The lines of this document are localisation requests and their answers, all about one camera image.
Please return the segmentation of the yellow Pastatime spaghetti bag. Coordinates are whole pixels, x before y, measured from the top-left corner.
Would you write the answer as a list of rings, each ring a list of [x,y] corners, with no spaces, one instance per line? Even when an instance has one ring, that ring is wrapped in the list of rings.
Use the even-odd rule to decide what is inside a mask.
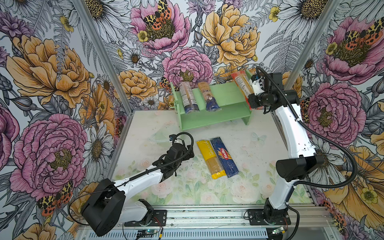
[[[215,180],[226,176],[225,170],[222,167],[222,164],[219,158],[217,157],[211,142],[208,140],[200,140],[197,141],[197,146],[205,160],[211,177]]]

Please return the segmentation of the red white label spaghetti bag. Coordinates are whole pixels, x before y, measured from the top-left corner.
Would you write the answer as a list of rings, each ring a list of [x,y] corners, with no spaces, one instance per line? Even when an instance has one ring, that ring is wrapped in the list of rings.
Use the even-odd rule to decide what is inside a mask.
[[[254,94],[254,91],[253,91],[252,86],[250,85],[249,78],[248,78],[246,72],[245,71],[238,71],[238,72],[232,73],[231,76],[232,76],[233,80],[235,81],[235,83],[237,84],[237,86],[242,91],[242,93],[245,97],[246,103],[248,104],[249,108],[252,109],[251,105],[249,103],[249,95]]]

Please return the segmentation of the clear grey label spaghetti bag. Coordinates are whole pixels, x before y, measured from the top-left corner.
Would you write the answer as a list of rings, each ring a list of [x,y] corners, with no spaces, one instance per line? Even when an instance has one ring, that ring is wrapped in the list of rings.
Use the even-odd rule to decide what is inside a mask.
[[[179,87],[180,87],[180,94],[182,97],[185,114],[189,114],[192,112],[199,112],[200,109],[198,107],[198,104],[194,96],[193,90],[190,86],[190,83],[181,82]]]

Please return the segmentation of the blue Barilla spaghetti box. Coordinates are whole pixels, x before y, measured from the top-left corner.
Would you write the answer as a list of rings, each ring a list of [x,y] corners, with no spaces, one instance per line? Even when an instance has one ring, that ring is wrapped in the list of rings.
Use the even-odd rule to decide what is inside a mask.
[[[231,178],[237,175],[239,170],[222,139],[220,137],[216,137],[210,139],[210,142],[227,177]]]

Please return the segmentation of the yellow blue spaghetti bag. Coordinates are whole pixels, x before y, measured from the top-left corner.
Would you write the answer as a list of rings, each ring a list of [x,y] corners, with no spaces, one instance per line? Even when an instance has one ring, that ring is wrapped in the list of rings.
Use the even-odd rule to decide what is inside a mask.
[[[210,84],[206,81],[199,81],[198,88],[205,100],[206,103],[206,111],[208,112],[215,112],[221,110],[220,106],[218,105],[212,91]]]

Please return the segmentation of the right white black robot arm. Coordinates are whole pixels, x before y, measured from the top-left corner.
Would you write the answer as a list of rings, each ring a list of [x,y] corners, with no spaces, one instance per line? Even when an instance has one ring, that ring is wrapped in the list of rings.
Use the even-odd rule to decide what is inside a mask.
[[[296,183],[324,163],[311,144],[307,131],[299,124],[301,108],[295,90],[284,90],[282,74],[269,75],[277,83],[269,81],[262,74],[251,76],[253,93],[248,101],[253,109],[264,108],[272,113],[276,124],[281,126],[288,149],[288,158],[276,162],[279,176],[273,193],[266,199],[263,209],[248,210],[251,225],[289,225],[288,203]]]

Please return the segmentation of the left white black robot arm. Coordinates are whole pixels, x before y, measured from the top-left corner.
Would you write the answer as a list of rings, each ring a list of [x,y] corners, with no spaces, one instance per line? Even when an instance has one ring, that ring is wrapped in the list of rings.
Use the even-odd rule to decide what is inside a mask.
[[[150,224],[154,208],[144,199],[134,202],[131,198],[172,177],[183,161],[193,157],[193,145],[173,143],[166,154],[137,175],[116,182],[102,180],[83,205],[82,217],[98,237],[106,235],[117,224]]]

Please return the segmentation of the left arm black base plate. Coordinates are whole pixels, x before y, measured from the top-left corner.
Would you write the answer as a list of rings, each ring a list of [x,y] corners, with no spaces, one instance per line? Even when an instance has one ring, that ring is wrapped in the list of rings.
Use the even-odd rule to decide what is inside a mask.
[[[147,213],[145,217],[138,221],[125,222],[125,227],[164,227],[167,222],[167,210],[153,210]]]

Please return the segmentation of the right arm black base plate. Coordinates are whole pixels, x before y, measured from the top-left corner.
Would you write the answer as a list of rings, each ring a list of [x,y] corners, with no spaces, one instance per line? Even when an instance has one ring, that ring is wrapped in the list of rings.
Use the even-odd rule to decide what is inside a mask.
[[[277,211],[249,209],[246,211],[245,217],[251,226],[289,226],[292,224],[288,209]]]

